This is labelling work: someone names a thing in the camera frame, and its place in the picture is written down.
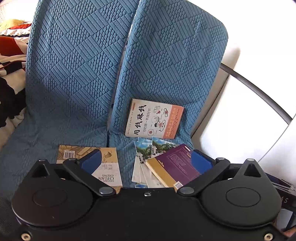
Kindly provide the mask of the brown antique painting book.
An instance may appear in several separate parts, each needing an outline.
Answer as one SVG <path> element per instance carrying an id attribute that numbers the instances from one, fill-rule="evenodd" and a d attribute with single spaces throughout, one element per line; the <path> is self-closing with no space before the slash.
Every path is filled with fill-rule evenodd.
<path id="1" fill-rule="evenodd" d="M 115 189 L 116 193 L 122 188 L 122 180 L 119 170 L 116 148 L 102 147 L 80 147 L 70 145 L 60 145 L 58 149 L 57 164 L 62 164 L 69 158 L 80 159 L 95 149 L 102 153 L 102 163 L 92 174 L 100 181 Z"/>

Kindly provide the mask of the purple gold book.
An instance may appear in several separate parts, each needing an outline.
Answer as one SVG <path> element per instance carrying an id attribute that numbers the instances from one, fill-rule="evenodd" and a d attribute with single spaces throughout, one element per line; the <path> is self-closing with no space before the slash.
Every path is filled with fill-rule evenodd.
<path id="1" fill-rule="evenodd" d="M 200 175 L 192 165 L 192 152 L 187 145 L 181 144 L 145 164 L 165 187 L 178 190 Z"/>

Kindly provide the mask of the scenic photo envelope top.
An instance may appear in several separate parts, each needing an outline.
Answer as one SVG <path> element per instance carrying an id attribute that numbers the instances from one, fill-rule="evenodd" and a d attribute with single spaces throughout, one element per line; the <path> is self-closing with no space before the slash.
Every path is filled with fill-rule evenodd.
<path id="1" fill-rule="evenodd" d="M 162 140 L 160 138 L 152 137 L 151 158 L 155 158 L 166 151 L 177 147 L 178 144 Z M 146 175 L 147 186 L 149 188 L 163 188 L 164 185 L 156 178 L 152 171 L 147 167 Z"/>

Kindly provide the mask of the scenic photo envelope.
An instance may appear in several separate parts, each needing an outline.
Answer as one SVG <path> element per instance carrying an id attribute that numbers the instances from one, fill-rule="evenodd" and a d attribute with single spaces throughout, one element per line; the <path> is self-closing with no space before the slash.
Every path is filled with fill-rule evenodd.
<path id="1" fill-rule="evenodd" d="M 166 151 L 177 147 L 178 144 L 162 140 L 160 138 L 152 137 L 151 158 L 155 158 Z M 156 178 L 152 171 L 147 167 L 146 175 L 147 186 L 149 188 L 163 188 L 164 185 Z"/>
<path id="2" fill-rule="evenodd" d="M 135 188 L 147 188 L 147 185 L 142 183 L 135 183 L 134 186 Z"/>
<path id="3" fill-rule="evenodd" d="M 152 156 L 152 140 L 148 138 L 138 138 L 134 141 L 136 156 L 132 173 L 132 182 L 137 185 L 152 185 L 151 171 L 145 162 Z"/>

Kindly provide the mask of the white orange finance book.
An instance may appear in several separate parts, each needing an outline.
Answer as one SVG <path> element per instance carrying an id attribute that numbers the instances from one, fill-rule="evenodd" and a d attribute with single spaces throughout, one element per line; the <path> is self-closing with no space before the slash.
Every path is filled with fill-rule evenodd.
<path id="1" fill-rule="evenodd" d="M 125 135 L 174 139 L 183 111 L 182 106 L 133 98 Z"/>

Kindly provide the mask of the scenic photo envelope bottom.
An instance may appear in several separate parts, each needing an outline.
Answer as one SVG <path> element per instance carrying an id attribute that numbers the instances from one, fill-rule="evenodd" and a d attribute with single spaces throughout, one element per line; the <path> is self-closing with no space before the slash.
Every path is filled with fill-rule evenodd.
<path id="1" fill-rule="evenodd" d="M 135 183 L 134 186 L 135 188 L 147 188 L 147 185 L 142 183 Z"/>

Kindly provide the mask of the blue textured sofa cover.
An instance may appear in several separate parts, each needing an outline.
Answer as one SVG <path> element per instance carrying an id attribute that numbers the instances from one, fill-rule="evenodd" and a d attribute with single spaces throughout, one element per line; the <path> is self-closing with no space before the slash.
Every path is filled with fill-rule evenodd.
<path id="1" fill-rule="evenodd" d="M 134 98 L 184 108 L 191 130 L 228 41 L 225 26 L 189 1 L 39 1 L 29 38 L 23 121 L 1 150 L 1 197 L 11 199 L 37 160 L 61 144 L 115 147 L 132 186 Z"/>

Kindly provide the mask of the striped red black blanket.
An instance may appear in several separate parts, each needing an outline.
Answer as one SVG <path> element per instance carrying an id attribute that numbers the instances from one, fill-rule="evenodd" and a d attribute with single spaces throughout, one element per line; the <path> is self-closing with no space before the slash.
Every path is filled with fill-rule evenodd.
<path id="1" fill-rule="evenodd" d="M 32 23 L 1 31 L 1 127 L 26 108 L 26 60 Z"/>

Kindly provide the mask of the yellow pillow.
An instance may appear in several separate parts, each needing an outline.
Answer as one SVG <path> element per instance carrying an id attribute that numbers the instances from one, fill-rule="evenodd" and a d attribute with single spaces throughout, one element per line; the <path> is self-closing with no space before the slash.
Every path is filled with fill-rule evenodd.
<path id="1" fill-rule="evenodd" d="M 27 28 L 28 23 L 22 20 L 9 19 L 1 22 L 1 33 Z"/>

